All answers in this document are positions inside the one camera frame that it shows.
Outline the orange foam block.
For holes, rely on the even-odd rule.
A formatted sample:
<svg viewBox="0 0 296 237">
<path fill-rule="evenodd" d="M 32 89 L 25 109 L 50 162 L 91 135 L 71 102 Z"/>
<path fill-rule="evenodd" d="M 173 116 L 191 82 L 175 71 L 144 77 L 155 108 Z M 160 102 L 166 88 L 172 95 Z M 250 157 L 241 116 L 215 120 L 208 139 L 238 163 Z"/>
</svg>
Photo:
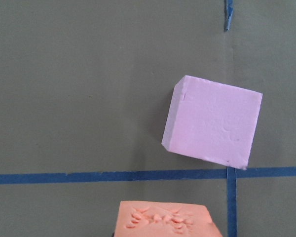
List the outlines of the orange foam block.
<svg viewBox="0 0 296 237">
<path fill-rule="evenodd" d="M 207 207 L 197 204 L 122 201 L 115 237 L 221 237 Z"/>
</svg>

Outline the light pink foam block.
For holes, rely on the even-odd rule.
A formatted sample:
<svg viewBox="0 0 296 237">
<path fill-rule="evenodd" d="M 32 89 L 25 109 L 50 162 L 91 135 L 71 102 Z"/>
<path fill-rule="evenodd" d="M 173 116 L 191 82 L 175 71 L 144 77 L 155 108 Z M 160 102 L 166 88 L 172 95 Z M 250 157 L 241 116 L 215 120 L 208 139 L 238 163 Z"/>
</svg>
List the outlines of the light pink foam block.
<svg viewBox="0 0 296 237">
<path fill-rule="evenodd" d="M 245 170 L 262 93 L 193 76 L 174 87 L 161 144 L 173 153 Z"/>
</svg>

